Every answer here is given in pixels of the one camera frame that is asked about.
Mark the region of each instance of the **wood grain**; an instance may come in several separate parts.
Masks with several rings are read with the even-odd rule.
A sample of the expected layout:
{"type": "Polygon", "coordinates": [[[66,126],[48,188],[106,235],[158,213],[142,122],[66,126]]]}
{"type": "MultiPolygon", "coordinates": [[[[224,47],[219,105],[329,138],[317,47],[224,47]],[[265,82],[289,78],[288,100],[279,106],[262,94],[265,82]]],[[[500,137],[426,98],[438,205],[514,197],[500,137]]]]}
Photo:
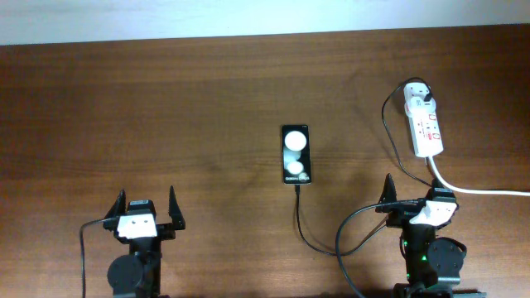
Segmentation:
{"type": "MultiPolygon", "coordinates": [[[[118,195],[153,199],[159,222],[174,185],[187,222],[163,243],[171,297],[350,294],[337,262],[302,244],[294,191],[281,180],[280,126],[311,128],[314,183],[301,190],[304,229],[332,245],[342,219],[378,200],[427,189],[402,174],[380,120],[398,82],[419,75],[438,101],[449,182],[528,189],[530,26],[356,31],[0,47],[0,292],[80,294],[79,226],[118,195]]],[[[388,122],[409,171],[402,97],[388,122]]],[[[469,248],[460,288],[530,296],[530,204],[458,195],[441,231],[469,248]]],[[[381,216],[345,233],[358,242],[381,216]]],[[[365,290],[405,281],[399,231],[355,257],[365,290]]],[[[110,262],[127,251],[102,228],[86,234],[88,297],[111,296],[110,262]]]]}

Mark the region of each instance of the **white cord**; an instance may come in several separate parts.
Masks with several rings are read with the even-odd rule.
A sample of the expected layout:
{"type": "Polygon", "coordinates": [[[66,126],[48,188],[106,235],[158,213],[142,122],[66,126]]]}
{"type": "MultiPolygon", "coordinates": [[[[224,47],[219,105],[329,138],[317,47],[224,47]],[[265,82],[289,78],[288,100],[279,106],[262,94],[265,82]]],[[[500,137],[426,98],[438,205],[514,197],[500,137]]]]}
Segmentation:
{"type": "Polygon", "coordinates": [[[431,169],[434,172],[434,175],[436,178],[448,189],[453,191],[458,191],[465,194],[474,194],[474,195],[522,195],[522,196],[530,196],[530,192],[523,192],[523,191],[512,191],[512,190],[467,190],[467,189],[461,189],[460,187],[456,187],[453,185],[450,185],[445,181],[441,175],[438,169],[436,168],[436,165],[434,163],[434,159],[432,156],[428,157],[429,164],[431,165],[431,169]]]}

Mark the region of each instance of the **white power strip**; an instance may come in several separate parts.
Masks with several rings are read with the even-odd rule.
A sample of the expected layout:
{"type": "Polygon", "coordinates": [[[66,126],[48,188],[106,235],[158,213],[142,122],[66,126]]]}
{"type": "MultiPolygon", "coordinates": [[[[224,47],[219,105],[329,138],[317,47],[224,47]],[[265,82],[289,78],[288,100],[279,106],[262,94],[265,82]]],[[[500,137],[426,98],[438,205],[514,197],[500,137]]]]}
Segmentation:
{"type": "Polygon", "coordinates": [[[405,113],[411,127],[414,153],[418,157],[440,154],[444,147],[436,117],[436,101],[424,101],[429,89],[423,83],[409,83],[405,85],[404,93],[405,113]]]}

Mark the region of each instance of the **white wall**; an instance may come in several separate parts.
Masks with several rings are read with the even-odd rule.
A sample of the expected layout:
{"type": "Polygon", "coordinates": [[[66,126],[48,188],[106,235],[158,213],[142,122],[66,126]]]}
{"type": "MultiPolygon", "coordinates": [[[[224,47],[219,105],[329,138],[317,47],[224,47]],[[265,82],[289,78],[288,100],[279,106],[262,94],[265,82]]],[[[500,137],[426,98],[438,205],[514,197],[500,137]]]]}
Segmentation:
{"type": "Polygon", "coordinates": [[[0,0],[0,44],[530,22],[530,0],[0,0]]]}

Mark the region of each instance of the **table top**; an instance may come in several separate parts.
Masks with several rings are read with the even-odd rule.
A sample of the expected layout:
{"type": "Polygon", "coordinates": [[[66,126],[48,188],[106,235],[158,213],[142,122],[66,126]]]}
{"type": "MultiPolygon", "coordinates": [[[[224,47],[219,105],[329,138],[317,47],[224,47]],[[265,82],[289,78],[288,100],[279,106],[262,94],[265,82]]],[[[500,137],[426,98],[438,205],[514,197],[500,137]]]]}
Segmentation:
{"type": "MultiPolygon", "coordinates": [[[[400,81],[426,79],[437,101],[450,183],[528,189],[530,26],[478,26],[0,47],[0,292],[81,292],[80,225],[125,189],[166,222],[170,185],[187,224],[162,244],[171,297],[340,296],[337,260],[302,243],[295,193],[282,183],[282,124],[310,127],[313,183],[301,187],[307,237],[332,247],[355,209],[378,201],[391,173],[399,199],[424,185],[404,175],[381,123],[400,81]]],[[[406,168],[414,156],[403,97],[386,117],[406,168]]],[[[469,251],[460,289],[530,296],[528,198],[457,194],[439,234],[469,251]]],[[[344,231],[354,246],[381,221],[344,231]]],[[[367,292],[406,282],[400,231],[345,259],[367,292]]],[[[106,274],[128,249],[85,232],[87,296],[112,295],[106,274]]]]}

